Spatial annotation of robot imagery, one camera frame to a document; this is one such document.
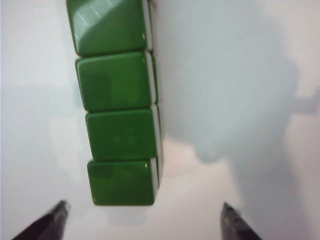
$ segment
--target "green block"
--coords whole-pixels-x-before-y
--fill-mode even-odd
[[[152,205],[158,191],[156,159],[96,162],[87,165],[96,205]]]
[[[147,108],[156,101],[148,52],[81,58],[76,69],[82,103],[89,112]]]
[[[155,105],[89,113],[86,126],[95,161],[152,159],[158,155],[160,130]]]
[[[78,55],[152,49],[147,0],[67,0],[66,5]]]

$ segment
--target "tile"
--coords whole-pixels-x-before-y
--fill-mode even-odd
[[[87,165],[95,205],[152,205],[158,191],[156,159]]]
[[[158,155],[161,139],[155,105],[89,113],[86,126],[95,161],[151,159]]]
[[[67,0],[66,5],[80,56],[153,48],[147,0]]]
[[[81,58],[76,69],[82,103],[89,112],[140,109],[156,101],[149,52]]]

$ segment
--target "white table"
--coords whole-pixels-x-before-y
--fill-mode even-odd
[[[224,201],[263,239],[320,239],[320,2],[156,4],[163,180],[97,207],[65,2],[1,2],[1,239],[60,199],[67,240],[220,239]]]

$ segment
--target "glossy green surface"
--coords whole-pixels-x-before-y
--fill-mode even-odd
[[[148,25],[143,1],[67,0],[76,53],[96,56],[146,49]]]
[[[155,106],[152,109],[87,114],[86,125],[93,159],[123,161],[155,158],[160,142],[157,114]]]
[[[156,160],[96,162],[87,165],[96,205],[152,205],[158,191]]]
[[[76,69],[82,103],[89,112],[146,108],[156,100],[148,52],[81,58]]]

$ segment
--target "white tile edge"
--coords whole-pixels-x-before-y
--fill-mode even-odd
[[[148,77],[149,77],[151,101],[152,101],[152,104],[154,104],[156,102],[156,99],[157,99],[154,68],[152,66],[151,54],[149,52],[147,52],[147,51],[145,51],[144,54],[145,54]]]
[[[148,51],[151,51],[153,48],[153,40],[152,40],[148,0],[142,0],[142,7],[143,7],[144,26],[145,26],[145,34],[146,34],[146,48]]]
[[[158,119],[157,106],[153,105],[151,107],[151,110],[152,110],[154,133],[155,133],[156,153],[159,154],[159,151],[161,150],[161,146],[160,146],[161,136],[160,136],[160,125],[159,125],[159,119]]]
[[[159,189],[159,182],[158,182],[157,160],[155,157],[150,159],[150,166],[151,166],[151,174],[152,174],[153,196],[154,196],[154,200],[156,200],[157,192]]]

